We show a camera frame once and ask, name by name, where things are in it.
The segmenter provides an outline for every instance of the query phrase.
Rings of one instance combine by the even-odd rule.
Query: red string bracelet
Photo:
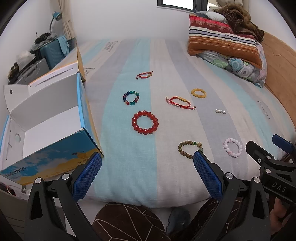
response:
[[[188,106],[180,105],[178,103],[175,103],[175,102],[172,101],[173,99],[178,99],[178,100],[181,100],[183,102],[186,102],[186,103],[188,103]],[[168,100],[168,98],[166,97],[165,100],[166,100],[167,103],[169,103],[171,105],[175,105],[175,106],[180,107],[180,108],[183,108],[183,109],[195,110],[195,108],[196,108],[196,106],[194,106],[193,108],[190,108],[190,102],[189,102],[189,100],[183,99],[183,98],[181,98],[179,96],[174,96],[170,100]]]
[[[147,79],[147,78],[152,76],[152,73],[153,73],[153,71],[140,73],[140,74],[137,75],[136,79],[138,79],[138,77],[141,78],[141,79]]]
[[[144,130],[143,130],[143,128],[139,127],[137,125],[137,119],[139,119],[139,117],[141,117],[141,116],[147,116],[148,118],[150,118],[153,121],[153,126],[149,129],[144,129]],[[148,133],[153,134],[153,132],[157,130],[159,123],[158,123],[158,119],[153,114],[151,114],[151,112],[147,112],[147,111],[143,110],[143,111],[139,111],[138,113],[134,114],[134,116],[131,120],[131,125],[133,126],[133,129],[135,131],[139,132],[140,134],[147,135]]]

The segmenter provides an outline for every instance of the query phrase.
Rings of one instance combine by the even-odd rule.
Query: metal screw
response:
[[[39,177],[35,180],[35,183],[40,183],[42,181],[42,179]]]
[[[69,174],[68,173],[65,173],[64,175],[62,175],[62,179],[63,180],[67,180],[69,178]]]
[[[260,179],[258,177],[254,177],[254,182],[259,183]]]
[[[225,174],[225,176],[228,178],[228,179],[232,179],[233,178],[233,174],[228,172]]]

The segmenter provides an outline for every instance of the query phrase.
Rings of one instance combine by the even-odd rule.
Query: finger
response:
[[[276,198],[274,203],[274,215],[283,218],[286,215],[287,208],[282,204],[281,200]]]
[[[292,216],[293,213],[290,213],[284,220],[283,220],[283,226],[286,225],[286,223],[288,222],[289,218]]]
[[[282,228],[282,223],[279,221],[278,216],[274,214],[274,209],[270,212],[270,226],[271,235],[277,233]]]

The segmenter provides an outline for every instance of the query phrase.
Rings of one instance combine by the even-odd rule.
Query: striped pillow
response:
[[[228,24],[190,15],[188,53],[206,50],[240,58],[262,69],[257,44],[252,35],[234,34]]]

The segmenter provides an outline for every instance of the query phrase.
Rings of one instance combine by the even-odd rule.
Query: striped bed sheet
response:
[[[105,158],[86,197],[147,207],[174,207],[209,198],[192,160],[178,152],[185,140],[201,142],[207,158],[224,172],[250,180],[259,165],[246,154],[250,140],[275,158],[283,151],[272,143],[278,134],[296,141],[295,127],[280,102],[265,88],[187,53],[187,43],[164,39],[104,39],[79,47],[86,73],[86,94]],[[59,66],[74,61],[72,51]],[[136,80],[142,72],[148,79]],[[201,88],[205,99],[191,95]],[[127,106],[122,96],[137,91],[140,100]],[[167,104],[165,97],[181,96],[196,110]],[[217,114],[215,109],[226,110]],[[159,121],[152,135],[133,130],[138,111],[151,111]],[[151,120],[138,125],[150,128]],[[242,155],[232,158],[223,148],[227,138],[243,145]],[[236,150],[235,144],[230,149]],[[185,146],[194,154],[196,146]]]

